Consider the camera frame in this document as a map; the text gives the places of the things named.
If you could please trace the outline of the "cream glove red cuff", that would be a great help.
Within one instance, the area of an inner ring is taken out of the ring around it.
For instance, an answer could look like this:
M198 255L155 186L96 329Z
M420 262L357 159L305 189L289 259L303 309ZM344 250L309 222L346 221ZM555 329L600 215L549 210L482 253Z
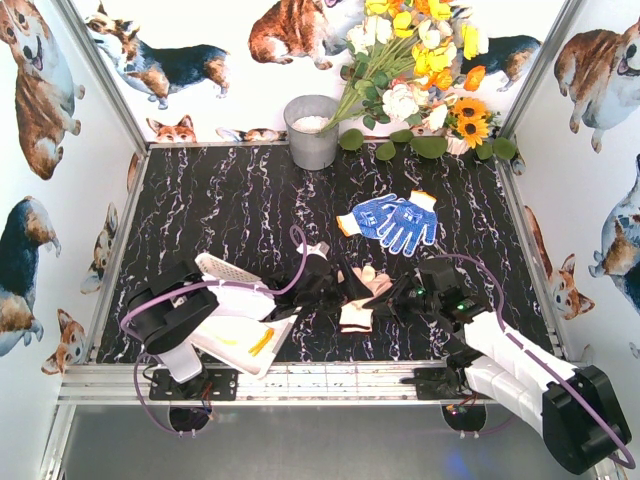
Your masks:
M378 273L371 265L366 265L363 268L351 267L347 276L340 269L337 280L347 298L340 310L341 332L371 333L373 310L364 305L389 290L392 286L391 278L386 273Z

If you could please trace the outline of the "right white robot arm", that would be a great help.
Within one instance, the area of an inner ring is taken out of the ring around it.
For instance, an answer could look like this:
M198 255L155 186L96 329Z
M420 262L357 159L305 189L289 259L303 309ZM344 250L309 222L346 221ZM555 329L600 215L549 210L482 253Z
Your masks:
M475 393L530 425L565 470L580 475L614 463L633 469L631 430L606 373L579 367L536 345L471 295L441 255L423 261L386 288L374 272L340 263L349 299L403 323L424 316L447 335L447 366Z

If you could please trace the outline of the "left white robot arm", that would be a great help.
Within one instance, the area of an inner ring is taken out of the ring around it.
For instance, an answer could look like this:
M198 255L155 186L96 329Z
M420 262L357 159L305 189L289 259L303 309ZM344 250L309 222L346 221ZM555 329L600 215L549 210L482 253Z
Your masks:
M204 400L220 380L204 366L210 355L255 378L266 375L294 325L311 313L338 312L349 330L367 331L365 304L377 294L376 270L332 265L321 246L301 249L292 272L266 279L201 254L132 291L123 332L164 368L150 397Z

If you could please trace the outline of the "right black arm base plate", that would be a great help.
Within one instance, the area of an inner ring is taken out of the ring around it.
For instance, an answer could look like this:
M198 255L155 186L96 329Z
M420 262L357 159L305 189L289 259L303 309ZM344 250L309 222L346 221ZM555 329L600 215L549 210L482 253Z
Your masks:
M481 401L495 402L492 397L471 387L472 372L471 364L418 367L414 368L409 376L401 378L400 383L413 387L419 400L462 401L473 397Z

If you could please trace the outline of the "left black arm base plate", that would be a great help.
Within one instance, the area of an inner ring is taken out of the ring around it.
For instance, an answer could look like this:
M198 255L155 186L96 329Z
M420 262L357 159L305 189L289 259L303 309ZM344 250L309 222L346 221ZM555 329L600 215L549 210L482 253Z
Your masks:
M151 376L149 399L152 401L234 401L239 372L234 369L204 367L186 382L177 382L168 369L155 370Z

